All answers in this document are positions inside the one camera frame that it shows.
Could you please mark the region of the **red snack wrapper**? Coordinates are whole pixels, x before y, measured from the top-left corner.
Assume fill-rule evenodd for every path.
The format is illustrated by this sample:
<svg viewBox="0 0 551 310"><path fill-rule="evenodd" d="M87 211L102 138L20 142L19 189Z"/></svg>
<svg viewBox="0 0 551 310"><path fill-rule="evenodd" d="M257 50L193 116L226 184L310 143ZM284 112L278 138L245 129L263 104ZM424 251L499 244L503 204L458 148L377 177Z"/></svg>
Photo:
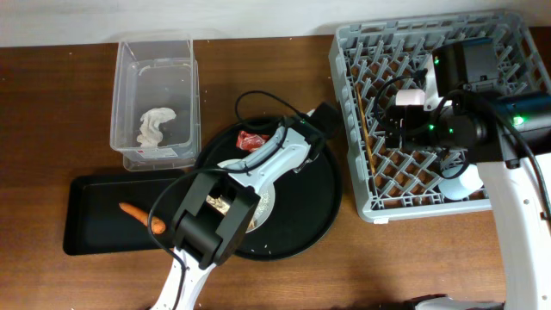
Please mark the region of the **red snack wrapper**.
<svg viewBox="0 0 551 310"><path fill-rule="evenodd" d="M243 151L254 152L263 146L268 140L269 136L266 134L240 131L238 133L236 147Z"/></svg>

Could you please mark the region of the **rice and nut scraps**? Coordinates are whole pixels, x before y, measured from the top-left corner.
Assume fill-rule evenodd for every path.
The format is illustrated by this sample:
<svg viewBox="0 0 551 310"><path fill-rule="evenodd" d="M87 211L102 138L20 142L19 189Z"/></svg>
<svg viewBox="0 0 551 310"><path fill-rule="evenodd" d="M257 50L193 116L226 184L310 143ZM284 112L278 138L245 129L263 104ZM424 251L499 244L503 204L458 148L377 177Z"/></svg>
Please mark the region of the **rice and nut scraps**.
<svg viewBox="0 0 551 310"><path fill-rule="evenodd" d="M223 215L226 215L230 209L229 201L225 200L223 197L213 198L209 195L206 199L206 202ZM271 198L270 194L261 194L261 199L257 204L251 222L249 223L246 231L251 232L260 227L268 219L273 207L274 201Z"/></svg>

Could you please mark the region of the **grey plate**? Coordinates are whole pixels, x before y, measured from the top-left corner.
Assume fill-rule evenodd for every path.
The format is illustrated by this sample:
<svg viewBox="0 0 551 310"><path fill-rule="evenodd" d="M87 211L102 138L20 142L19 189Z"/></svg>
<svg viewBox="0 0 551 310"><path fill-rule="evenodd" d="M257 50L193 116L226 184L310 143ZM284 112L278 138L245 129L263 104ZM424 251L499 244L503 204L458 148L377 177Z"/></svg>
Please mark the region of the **grey plate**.
<svg viewBox="0 0 551 310"><path fill-rule="evenodd" d="M259 195L260 201L257 204L255 213L253 214L251 222L247 227L247 233L251 233L257 230L271 215L276 201L275 186L270 185L269 187L264 189ZM223 215L226 215L229 211L230 203L227 199L220 196L219 198L216 198L214 200L214 208L221 212Z"/></svg>

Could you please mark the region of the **orange carrot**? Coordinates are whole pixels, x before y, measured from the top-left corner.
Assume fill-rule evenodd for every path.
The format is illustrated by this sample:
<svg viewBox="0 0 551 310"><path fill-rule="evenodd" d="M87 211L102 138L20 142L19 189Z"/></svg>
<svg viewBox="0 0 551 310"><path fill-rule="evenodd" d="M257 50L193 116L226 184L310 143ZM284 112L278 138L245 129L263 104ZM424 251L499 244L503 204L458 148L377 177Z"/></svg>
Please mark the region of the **orange carrot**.
<svg viewBox="0 0 551 310"><path fill-rule="evenodd" d="M166 225L158 217L153 216L151 224L148 224L148 213L142 209L126 202L120 202L119 207L122 211L134 217L134 219L141 222L144 226L149 226L152 229L153 234L162 234L165 232Z"/></svg>

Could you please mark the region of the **blue plastic cup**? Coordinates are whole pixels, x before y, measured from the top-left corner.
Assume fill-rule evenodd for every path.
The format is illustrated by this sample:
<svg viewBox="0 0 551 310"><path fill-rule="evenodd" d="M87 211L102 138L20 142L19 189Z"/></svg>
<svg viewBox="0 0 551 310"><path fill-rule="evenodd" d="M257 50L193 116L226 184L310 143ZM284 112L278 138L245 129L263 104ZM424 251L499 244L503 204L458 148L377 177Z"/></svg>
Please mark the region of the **blue plastic cup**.
<svg viewBox="0 0 551 310"><path fill-rule="evenodd" d="M456 178L451 178L461 169L460 166L449 168L443 171L443 175L447 177L438 184L438 190L443 196L452 201L462 200L483 186L480 179L477 166L470 164L466 170Z"/></svg>

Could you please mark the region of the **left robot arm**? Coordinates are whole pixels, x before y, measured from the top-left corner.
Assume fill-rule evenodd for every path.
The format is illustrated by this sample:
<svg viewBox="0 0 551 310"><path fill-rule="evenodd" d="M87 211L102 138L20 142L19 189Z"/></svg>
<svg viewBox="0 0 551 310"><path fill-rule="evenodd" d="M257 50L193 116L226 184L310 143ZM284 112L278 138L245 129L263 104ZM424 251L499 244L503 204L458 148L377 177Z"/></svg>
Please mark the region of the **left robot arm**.
<svg viewBox="0 0 551 310"><path fill-rule="evenodd" d="M313 162L336 131L340 113L321 103L308 115L278 121L258 150L223 166L189 173L193 181L172 217L170 273L154 308L191 309L212 270L238 248L261 194L289 171Z"/></svg>

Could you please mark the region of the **wooden chopstick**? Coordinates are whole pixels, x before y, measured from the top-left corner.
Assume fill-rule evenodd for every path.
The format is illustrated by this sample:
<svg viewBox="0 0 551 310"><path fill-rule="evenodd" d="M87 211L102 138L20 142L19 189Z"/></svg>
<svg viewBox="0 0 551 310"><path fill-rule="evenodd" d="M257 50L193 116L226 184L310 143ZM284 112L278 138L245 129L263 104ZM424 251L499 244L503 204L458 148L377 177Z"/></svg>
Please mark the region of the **wooden chopstick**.
<svg viewBox="0 0 551 310"><path fill-rule="evenodd" d="M361 96L361 85L359 83L355 84L355 91L356 91L356 100L357 100L358 109L360 112L361 124L362 124L361 126L362 126L363 140L366 146L366 152L368 157L368 167L371 171L372 176L375 176L376 171L374 166L373 153L370 146L368 126L366 122L366 117L363 109L363 101Z"/></svg>

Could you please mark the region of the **white tissue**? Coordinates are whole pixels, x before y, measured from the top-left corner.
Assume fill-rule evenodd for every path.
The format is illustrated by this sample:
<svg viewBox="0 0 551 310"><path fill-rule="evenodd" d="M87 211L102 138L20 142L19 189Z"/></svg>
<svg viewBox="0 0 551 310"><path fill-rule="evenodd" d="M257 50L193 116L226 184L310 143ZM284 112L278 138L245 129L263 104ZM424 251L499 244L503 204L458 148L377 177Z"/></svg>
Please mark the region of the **white tissue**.
<svg viewBox="0 0 551 310"><path fill-rule="evenodd" d="M164 137L159 129L160 125L175 118L176 112L171 108L152 108L145 112L140 117L140 134L137 137L140 146L157 147Z"/></svg>

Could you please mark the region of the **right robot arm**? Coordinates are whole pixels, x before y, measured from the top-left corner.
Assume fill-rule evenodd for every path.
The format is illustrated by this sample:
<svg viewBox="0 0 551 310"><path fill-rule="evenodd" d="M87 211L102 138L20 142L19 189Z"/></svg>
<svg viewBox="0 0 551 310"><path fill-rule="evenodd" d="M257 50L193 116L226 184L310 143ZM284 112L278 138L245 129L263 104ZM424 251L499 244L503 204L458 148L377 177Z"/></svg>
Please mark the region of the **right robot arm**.
<svg viewBox="0 0 551 310"><path fill-rule="evenodd" d="M550 96L505 94L490 38L434 49L413 74L437 104L397 96L375 119L388 148L466 150L488 194L505 267L502 309L550 306Z"/></svg>

